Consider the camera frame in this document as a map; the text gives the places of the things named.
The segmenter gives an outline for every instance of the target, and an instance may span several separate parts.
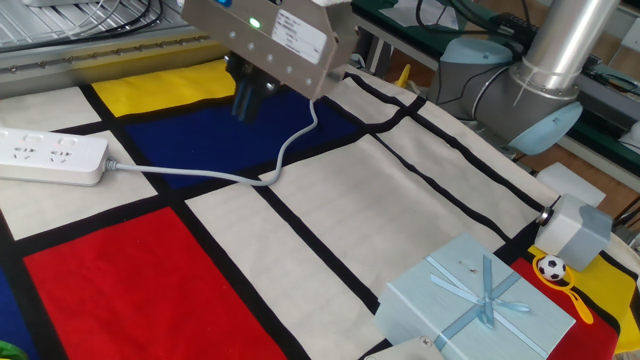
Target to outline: white cable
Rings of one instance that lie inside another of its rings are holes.
[[[242,184],[247,184],[251,186],[271,186],[278,181],[280,178],[280,174],[282,173],[282,160],[284,158],[284,153],[287,150],[287,147],[294,142],[300,136],[308,133],[313,130],[318,125],[318,115],[316,114],[316,110],[313,107],[313,101],[309,101],[309,110],[311,111],[311,117],[313,118],[313,123],[306,128],[298,131],[293,134],[287,141],[282,144],[280,148],[280,152],[278,153],[278,161],[276,163],[275,174],[269,180],[253,180],[247,179],[241,176],[225,174],[216,171],[207,171],[207,170],[184,170],[184,169],[170,169],[170,168],[161,168],[154,166],[138,166],[138,165],[125,165],[119,164],[114,159],[107,160],[106,170],[127,170],[127,171],[140,171],[146,173],[155,173],[155,174],[169,174],[169,175],[188,175],[188,176],[204,176],[204,177],[212,177],[218,179],[231,180],[235,182],[239,182]]]
[[[72,37],[72,36],[75,36],[75,35],[79,35],[79,34],[85,33],[87,31],[91,31],[91,30],[97,28],[98,26],[102,25],[104,22],[106,22],[115,13],[116,9],[120,6],[120,3],[122,2],[121,0],[116,0],[116,4],[113,6],[113,8],[109,11],[109,13],[102,20],[100,20],[97,24],[92,25],[88,29],[82,30],[81,29],[82,25],[84,25],[87,21],[93,19],[93,17],[98,13],[98,11],[100,10],[100,7],[102,6],[102,4],[104,4],[105,1],[107,1],[107,0],[100,0],[98,5],[96,6],[96,8],[89,15],[87,15],[80,23],[78,23],[78,25],[75,25],[75,26],[73,26],[71,28],[62,29],[62,30],[55,30],[55,31],[49,31],[49,32],[33,34],[33,35],[27,35],[27,36],[22,36],[22,37],[19,37],[19,38],[13,38],[13,39],[1,42],[0,45],[4,46],[4,45],[9,45],[9,44],[14,44],[14,43],[17,43],[17,42],[22,41],[22,40],[33,40],[36,37],[49,36],[49,35],[64,35],[66,37]]]

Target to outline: power outlet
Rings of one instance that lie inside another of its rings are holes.
[[[104,172],[108,141],[0,127],[0,178],[92,186]]]

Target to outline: blue rectangle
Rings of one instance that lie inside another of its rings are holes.
[[[2,270],[0,270],[0,340],[22,349],[29,356],[29,360],[40,359]]]
[[[307,150],[356,132],[357,127],[328,106],[315,105],[318,127],[294,141],[287,154]],[[309,101],[289,91],[265,99],[252,124],[231,115],[231,106],[204,109],[126,129],[152,165],[237,173],[275,160],[282,144],[313,122]],[[172,188],[202,178],[165,176]]]

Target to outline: blue ribbon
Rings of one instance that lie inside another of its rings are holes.
[[[441,278],[431,274],[431,281],[442,287],[443,289],[450,291],[451,293],[460,296],[461,298],[468,300],[475,305],[467,312],[462,314],[456,321],[444,329],[440,335],[436,338],[435,345],[438,350],[447,344],[449,339],[453,338],[460,332],[465,326],[469,325],[474,319],[479,319],[485,326],[493,328],[495,321],[498,321],[509,329],[520,340],[527,344],[533,351],[538,353],[542,358],[547,358],[549,355],[543,348],[536,344],[533,340],[527,337],[522,331],[518,330],[512,323],[505,319],[502,315],[495,311],[495,306],[504,307],[515,311],[529,311],[529,305],[524,303],[506,302],[498,299],[504,294],[511,286],[513,286],[518,280],[521,279],[520,275],[513,272],[506,279],[504,279],[498,286],[493,287],[493,273],[491,270],[491,259],[483,255],[483,271],[482,279],[484,285],[484,297],[476,296],[469,288],[456,279],[447,269],[440,265],[431,256],[427,257],[427,261],[433,265],[438,271],[444,275],[453,285]]]

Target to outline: metal pole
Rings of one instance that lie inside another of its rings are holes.
[[[620,0],[556,0],[524,58],[523,77],[548,89],[571,87]]]

